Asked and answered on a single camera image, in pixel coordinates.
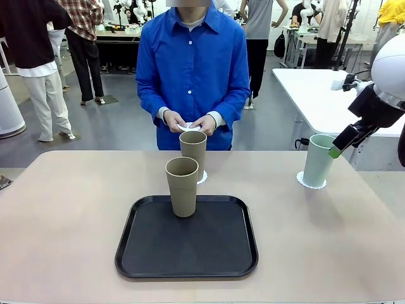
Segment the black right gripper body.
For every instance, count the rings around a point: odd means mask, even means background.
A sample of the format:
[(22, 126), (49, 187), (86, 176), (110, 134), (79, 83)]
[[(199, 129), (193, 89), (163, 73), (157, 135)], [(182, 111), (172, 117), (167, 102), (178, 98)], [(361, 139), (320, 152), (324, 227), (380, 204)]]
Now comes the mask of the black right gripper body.
[(348, 110), (361, 118), (362, 124), (391, 127), (404, 115), (404, 98), (383, 92), (375, 84), (367, 85)]

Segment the person's right hand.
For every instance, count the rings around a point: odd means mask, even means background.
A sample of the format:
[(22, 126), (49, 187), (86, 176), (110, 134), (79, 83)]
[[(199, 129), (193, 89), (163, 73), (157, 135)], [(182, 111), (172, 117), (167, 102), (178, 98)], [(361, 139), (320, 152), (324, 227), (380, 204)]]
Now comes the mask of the person's right hand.
[(183, 118), (175, 111), (165, 110), (163, 118), (172, 133), (182, 133), (183, 128), (187, 127)]

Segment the person's left hand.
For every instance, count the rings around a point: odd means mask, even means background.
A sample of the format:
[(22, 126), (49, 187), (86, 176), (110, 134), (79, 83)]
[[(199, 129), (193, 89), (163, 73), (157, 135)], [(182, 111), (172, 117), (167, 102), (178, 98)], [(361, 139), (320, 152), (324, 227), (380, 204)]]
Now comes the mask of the person's left hand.
[(216, 120), (209, 114), (197, 119), (190, 126), (191, 129), (200, 127), (199, 131), (206, 134), (207, 136), (212, 136), (216, 129)]

